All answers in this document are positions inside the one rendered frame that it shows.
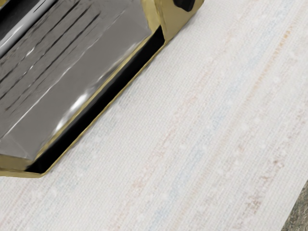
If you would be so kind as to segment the gold oven with glass door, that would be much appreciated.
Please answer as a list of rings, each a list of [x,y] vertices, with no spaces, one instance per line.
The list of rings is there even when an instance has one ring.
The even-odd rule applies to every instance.
[[[0,0],[0,176],[45,175],[205,0]]]

